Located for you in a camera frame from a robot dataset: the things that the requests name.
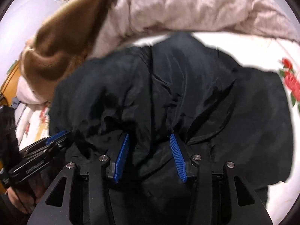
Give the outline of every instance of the silver bolt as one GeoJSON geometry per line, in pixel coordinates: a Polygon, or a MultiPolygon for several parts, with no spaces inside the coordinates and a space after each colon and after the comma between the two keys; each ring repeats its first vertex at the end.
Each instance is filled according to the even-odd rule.
{"type": "Polygon", "coordinates": [[[66,165],[66,167],[68,168],[68,169],[71,169],[71,168],[73,168],[75,166],[75,164],[73,163],[73,162],[69,162],[67,165],[66,165]]]}
{"type": "Polygon", "coordinates": [[[234,167],[234,163],[233,162],[227,162],[226,165],[229,168],[233,168],[234,167]]]}
{"type": "Polygon", "coordinates": [[[201,156],[198,155],[198,154],[194,154],[194,155],[193,155],[193,159],[194,159],[195,161],[200,161],[200,160],[201,160],[201,156]]]}
{"type": "Polygon", "coordinates": [[[107,156],[107,155],[103,155],[103,156],[100,156],[100,157],[99,157],[99,160],[100,160],[101,162],[105,162],[105,161],[107,161],[107,159],[108,159],[108,156],[107,156]]]}

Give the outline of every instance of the hand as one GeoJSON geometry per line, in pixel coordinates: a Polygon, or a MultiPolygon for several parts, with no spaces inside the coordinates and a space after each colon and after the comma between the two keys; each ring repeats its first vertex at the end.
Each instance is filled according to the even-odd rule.
{"type": "Polygon", "coordinates": [[[21,212],[28,214],[27,211],[29,211],[29,213],[32,213],[33,208],[34,208],[34,204],[37,204],[41,197],[43,196],[43,194],[45,193],[46,189],[45,186],[43,184],[43,181],[41,179],[41,176],[38,175],[36,176],[33,181],[35,182],[35,185],[33,185],[33,192],[35,194],[36,197],[36,201],[34,201],[34,198],[31,197],[29,194],[26,194],[22,191],[16,190],[17,194],[14,192],[14,190],[10,187],[7,189],[7,194],[8,194],[8,198],[10,200],[10,202],[21,212]]]}

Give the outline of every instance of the red flower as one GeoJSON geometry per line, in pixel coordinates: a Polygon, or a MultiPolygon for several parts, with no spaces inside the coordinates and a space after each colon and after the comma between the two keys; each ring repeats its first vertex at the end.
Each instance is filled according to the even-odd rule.
{"type": "Polygon", "coordinates": [[[290,73],[288,71],[284,72],[284,74],[286,75],[284,78],[284,83],[291,91],[300,89],[300,83],[297,81],[295,75],[293,75],[292,73],[290,73]]]}
{"type": "Polygon", "coordinates": [[[295,99],[297,101],[300,101],[300,84],[299,83],[295,85],[295,89],[292,92],[293,92],[295,99]]]}
{"type": "Polygon", "coordinates": [[[283,58],[282,61],[284,66],[286,66],[288,69],[293,69],[293,65],[291,63],[291,61],[287,58],[283,58]]]}

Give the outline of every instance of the folded blanket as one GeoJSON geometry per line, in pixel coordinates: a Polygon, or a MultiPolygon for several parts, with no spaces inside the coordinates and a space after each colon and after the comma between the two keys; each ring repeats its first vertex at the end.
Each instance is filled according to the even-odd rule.
{"type": "Polygon", "coordinates": [[[108,11],[111,3],[73,0],[43,23],[20,60],[35,94],[51,101],[58,82],[87,55],[104,56],[128,37],[155,31],[226,30],[299,42],[273,0],[117,0],[108,11]]]}

